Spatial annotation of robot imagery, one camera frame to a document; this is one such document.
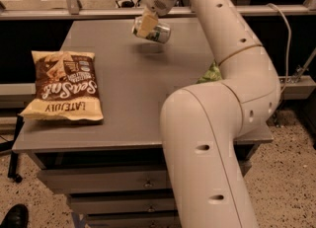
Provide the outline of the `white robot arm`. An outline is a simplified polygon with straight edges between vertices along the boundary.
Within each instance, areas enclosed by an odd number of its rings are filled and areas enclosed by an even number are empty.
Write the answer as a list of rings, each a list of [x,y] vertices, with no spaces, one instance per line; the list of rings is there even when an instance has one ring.
[[[146,0],[146,37],[176,0]],[[160,127],[182,228],[259,228],[233,143],[265,124],[280,83],[257,36],[230,0],[191,0],[222,78],[164,102]]]

